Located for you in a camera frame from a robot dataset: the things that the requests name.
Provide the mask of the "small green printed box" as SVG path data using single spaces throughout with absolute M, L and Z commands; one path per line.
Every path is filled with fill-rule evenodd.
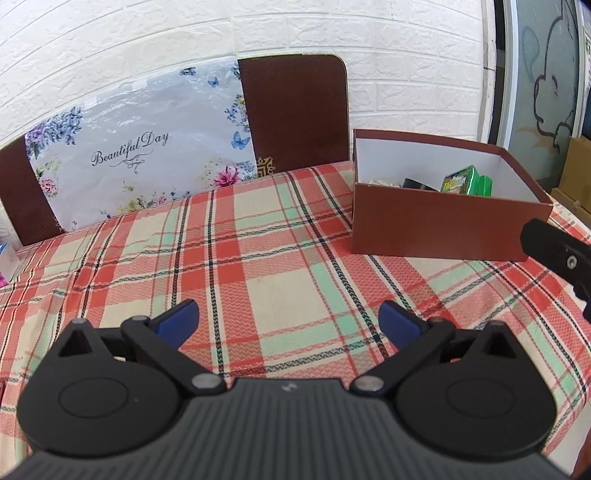
M 475 195 L 480 182 L 480 174 L 474 165 L 452 173 L 443 179 L 440 191 L 462 195 Z

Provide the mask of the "black tape roll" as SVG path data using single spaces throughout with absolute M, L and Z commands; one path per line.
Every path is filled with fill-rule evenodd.
M 414 189 L 414 190 L 423 190 L 423 191 L 436 191 L 436 189 L 422 183 L 419 182 L 417 180 L 411 179 L 411 178 L 406 178 L 403 182 L 402 185 L 403 188 L 405 189 Z

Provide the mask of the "bag of cotton swabs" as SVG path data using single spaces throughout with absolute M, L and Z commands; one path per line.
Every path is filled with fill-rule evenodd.
M 374 185 L 374 186 L 384 186 L 384 187 L 389 187 L 389 188 L 400 188 L 401 187 L 401 185 L 396 182 L 392 182 L 390 180 L 384 180 L 384 179 L 370 179 L 369 181 L 365 182 L 365 184 Z

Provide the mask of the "green carton box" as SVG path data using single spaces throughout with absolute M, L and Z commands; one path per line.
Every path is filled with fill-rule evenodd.
M 493 190 L 493 180 L 487 175 L 481 175 L 479 177 L 478 187 L 476 194 L 481 197 L 491 197 Z

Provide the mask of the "stacked cardboard boxes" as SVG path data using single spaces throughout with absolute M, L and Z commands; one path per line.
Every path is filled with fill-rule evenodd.
M 559 186 L 552 196 L 565 205 L 590 212 L 591 143 L 584 137 L 571 138 Z

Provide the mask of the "red plaid bed cover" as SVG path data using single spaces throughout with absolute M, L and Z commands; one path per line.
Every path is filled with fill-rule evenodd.
M 28 453 L 16 419 L 30 375 L 72 319 L 116 327 L 184 299 L 184 353 L 228 379 L 352 380 L 393 354 L 393 299 L 462 328 L 506 322 L 551 389 L 555 450 L 590 401 L 590 326 L 572 288 L 535 261 L 365 256 L 351 250 L 353 166 L 280 173 L 105 220 L 20 251 L 1 291 L 1 469 Z

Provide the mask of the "brown cardboard box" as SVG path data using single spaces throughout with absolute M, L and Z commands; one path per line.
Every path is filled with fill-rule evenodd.
M 356 254 L 523 261 L 523 226 L 545 221 L 553 201 L 505 149 L 410 132 L 353 132 L 352 250 Z M 491 197 L 442 193 L 443 179 L 469 165 L 493 180 Z M 436 191 L 405 189 L 406 178 Z M 367 185 L 370 179 L 400 188 Z

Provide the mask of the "floral plastic bag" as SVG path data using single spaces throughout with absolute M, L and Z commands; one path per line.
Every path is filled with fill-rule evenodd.
M 235 57 L 106 90 L 42 121 L 24 141 L 65 231 L 257 175 Z

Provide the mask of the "sliding door with drawing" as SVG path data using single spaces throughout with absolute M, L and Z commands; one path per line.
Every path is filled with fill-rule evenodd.
M 547 191 L 580 131 L 585 17 L 580 1 L 497 1 L 496 91 L 489 141 Z

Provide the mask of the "dark brown headboard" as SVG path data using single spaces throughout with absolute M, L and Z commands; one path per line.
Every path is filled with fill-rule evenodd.
M 277 172 L 349 158 L 348 74 L 342 58 L 290 54 L 238 61 L 253 150 Z M 1 202 L 27 246 L 63 232 L 36 185 L 19 137 L 1 149 Z

